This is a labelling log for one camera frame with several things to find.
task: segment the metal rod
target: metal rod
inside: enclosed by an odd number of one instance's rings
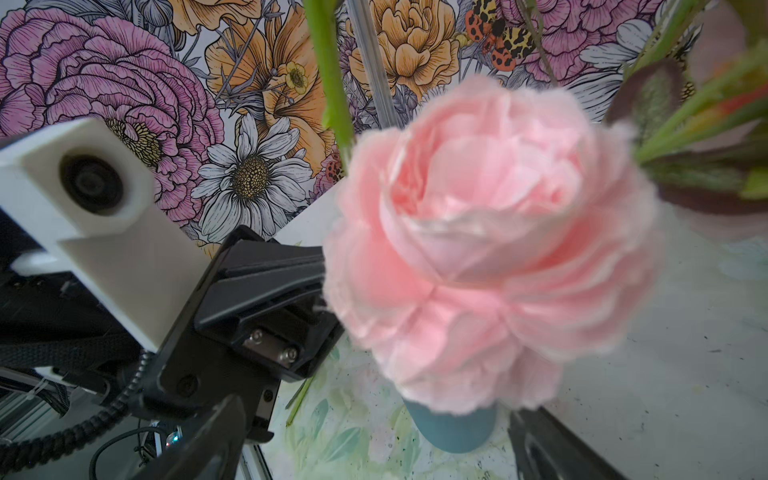
[[[355,39],[362,55],[362,66],[366,70],[368,86],[373,96],[373,104],[376,106],[376,114],[379,116],[379,125],[382,129],[389,127],[402,127],[400,116],[395,111],[395,103],[389,90],[389,82],[384,71],[384,62],[379,51],[379,38],[373,29],[373,19],[368,0],[347,0],[349,19],[355,29]]]

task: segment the camera lens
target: camera lens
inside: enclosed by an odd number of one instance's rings
[[[109,214],[123,198],[120,175],[93,155],[66,157],[61,162],[61,182],[72,200],[93,214]]]

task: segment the teal vase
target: teal vase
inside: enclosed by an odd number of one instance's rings
[[[468,415],[434,413],[424,405],[405,402],[424,438],[443,452],[469,453],[491,438],[496,425],[496,406]]]

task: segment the pink peony illustration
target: pink peony illustration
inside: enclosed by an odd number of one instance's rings
[[[107,126],[155,175],[155,202],[179,226],[223,140],[214,100],[159,39],[130,22],[93,25],[57,8],[14,10],[0,24],[0,136],[82,117]]]
[[[499,0],[508,25],[525,27],[515,0]],[[651,18],[661,0],[537,0],[544,22],[541,43],[549,53],[554,76],[568,84],[577,75],[594,71],[579,57],[590,45],[616,41],[619,25],[632,18]],[[536,51],[522,62],[536,80],[548,81]]]

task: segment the orange rose illustration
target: orange rose illustration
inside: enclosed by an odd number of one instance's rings
[[[441,0],[372,0],[373,24],[389,86],[410,88],[419,101],[430,89],[458,73],[458,41],[452,39],[455,14]],[[349,56],[352,74],[368,88],[360,50]]]
[[[244,24],[261,16],[261,0],[170,0],[174,8],[174,25],[195,35],[197,26],[216,30],[222,17]]]
[[[304,159],[314,174],[320,172],[335,138],[323,126],[326,99],[304,8],[291,8],[285,24],[282,17],[266,20],[264,33],[248,22],[232,25],[221,37],[205,49],[213,76],[208,87],[238,112],[252,113],[260,136],[280,118],[288,117],[291,128],[300,130],[296,150],[306,148]]]

